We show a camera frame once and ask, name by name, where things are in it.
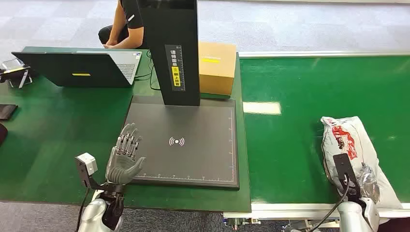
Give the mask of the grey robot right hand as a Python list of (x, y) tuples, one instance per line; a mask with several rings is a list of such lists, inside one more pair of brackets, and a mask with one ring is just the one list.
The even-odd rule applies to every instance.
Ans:
[(379, 203), (381, 191), (378, 181), (378, 165), (368, 163), (353, 163), (353, 173), (356, 181), (354, 185), (359, 188), (361, 197), (370, 198), (374, 204)]

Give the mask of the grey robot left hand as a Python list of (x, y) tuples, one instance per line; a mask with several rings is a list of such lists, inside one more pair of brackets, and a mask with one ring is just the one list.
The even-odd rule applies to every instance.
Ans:
[(142, 170), (146, 157), (138, 155), (141, 136), (137, 133), (134, 123), (125, 125), (121, 130), (106, 166), (108, 182), (126, 185)]

